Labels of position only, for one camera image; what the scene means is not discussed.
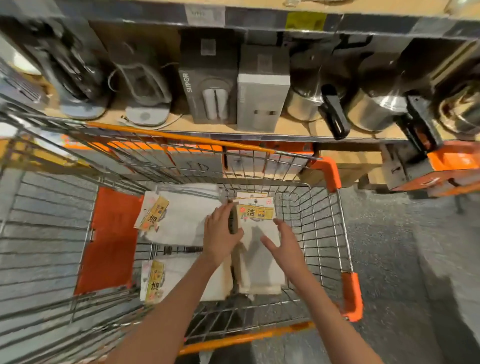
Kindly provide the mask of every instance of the orange plastic corner guard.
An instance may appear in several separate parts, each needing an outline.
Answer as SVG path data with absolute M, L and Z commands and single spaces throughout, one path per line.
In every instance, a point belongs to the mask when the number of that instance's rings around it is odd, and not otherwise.
M 350 322 L 357 322 L 363 317 L 359 276 L 357 273 L 342 272 L 344 312 Z
M 273 336 L 280 336 L 289 332 L 296 332 L 305 330 L 308 328 L 314 328 L 315 325 L 312 321 L 300 322 L 290 326 L 284 326 L 280 328 L 273 328 L 271 330 L 260 331 L 252 334 L 241 334 L 236 336 L 230 336 L 223 339 L 216 339 L 210 341 L 199 342 L 196 344 L 186 345 L 180 349 L 179 355 L 192 354 L 194 352 L 202 352 L 207 350 L 214 350 L 223 348 L 225 346 L 244 344 L 253 340 L 271 338 Z
M 176 140 L 184 140 L 187 142 L 198 143 L 198 144 L 212 144 L 217 146 L 229 146 L 231 148 L 239 148 L 239 149 L 246 149 L 246 150 L 254 150 L 256 152 L 266 152 L 266 153 L 275 153 L 273 149 L 262 148 L 261 146 L 246 146 L 244 144 L 239 143 L 232 143 L 232 142 L 223 142 L 220 140 L 209 139 L 209 138 L 201 138 L 198 136 L 189 136 L 189 135 L 180 135 L 180 134 L 172 134 L 166 132 L 159 132 L 157 130 L 143 130 L 133 128 L 131 126 L 122 126 L 122 125 L 111 125 L 111 124 L 104 124 L 101 122 L 90 121 L 87 123 L 88 126 L 100 129 L 108 129 L 108 130 L 116 130 L 118 132 L 128 132 L 128 133 L 142 133 L 145 135 L 151 136 L 160 136 L 166 139 L 176 139 Z
M 331 157 L 318 157 L 317 160 L 311 161 L 308 167 L 313 170 L 322 170 L 325 174 L 325 181 L 327 183 L 327 190 L 332 193 L 342 188 L 340 175 L 336 163 Z

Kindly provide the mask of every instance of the concrete floor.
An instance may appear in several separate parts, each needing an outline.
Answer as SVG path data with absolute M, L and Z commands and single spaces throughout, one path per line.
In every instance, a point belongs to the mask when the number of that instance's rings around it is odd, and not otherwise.
M 480 195 L 342 190 L 364 300 L 355 329 L 385 364 L 477 363 Z M 316 331 L 256 341 L 258 363 L 329 363 Z

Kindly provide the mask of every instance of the supor box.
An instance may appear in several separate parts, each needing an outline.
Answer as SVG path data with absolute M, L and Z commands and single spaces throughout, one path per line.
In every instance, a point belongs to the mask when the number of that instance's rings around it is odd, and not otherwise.
M 182 32 L 179 74 L 193 121 L 235 124 L 238 50 L 231 30 Z
M 290 88 L 286 48 L 242 45 L 238 75 L 237 129 L 275 131 Z

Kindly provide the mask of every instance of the shopping cart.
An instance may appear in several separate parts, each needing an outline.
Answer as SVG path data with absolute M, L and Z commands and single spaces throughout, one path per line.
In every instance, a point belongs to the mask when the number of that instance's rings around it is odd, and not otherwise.
M 225 199 L 268 193 L 345 319 L 361 319 L 332 160 L 13 107 L 0 117 L 18 129 L 0 149 L 3 363 L 97 359 L 141 322 L 151 309 L 138 298 L 141 261 L 197 250 L 137 240 L 141 196 L 162 183 L 216 183 Z M 200 303 L 180 354 L 312 328 L 292 288 Z

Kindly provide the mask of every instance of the person's right hand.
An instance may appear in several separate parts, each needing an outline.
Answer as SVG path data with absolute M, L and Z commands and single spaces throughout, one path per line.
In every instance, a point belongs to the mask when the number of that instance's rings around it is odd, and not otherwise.
M 300 245 L 287 223 L 279 218 L 273 219 L 280 231 L 280 246 L 276 246 L 267 236 L 262 236 L 260 241 L 272 253 L 280 268 L 284 271 L 287 278 L 296 285 L 301 277 L 309 274 L 305 257 L 300 249 Z

